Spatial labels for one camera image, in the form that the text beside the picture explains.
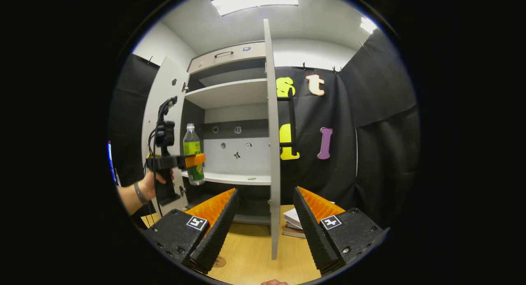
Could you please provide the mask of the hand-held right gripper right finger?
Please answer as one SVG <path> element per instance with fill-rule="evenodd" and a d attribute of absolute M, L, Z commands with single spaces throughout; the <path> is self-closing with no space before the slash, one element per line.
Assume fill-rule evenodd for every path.
<path fill-rule="evenodd" d="M 300 186 L 294 190 L 293 204 L 321 274 L 354 266 L 383 244 L 389 233 L 359 208 L 344 210 Z"/>

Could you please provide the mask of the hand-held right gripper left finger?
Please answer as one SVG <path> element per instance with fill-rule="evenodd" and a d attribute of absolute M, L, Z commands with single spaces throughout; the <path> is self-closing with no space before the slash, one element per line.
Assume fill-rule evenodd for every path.
<path fill-rule="evenodd" d="M 189 210 L 173 209 L 143 234 L 171 261 L 208 274 L 216 262 L 239 207 L 235 188 Z"/>

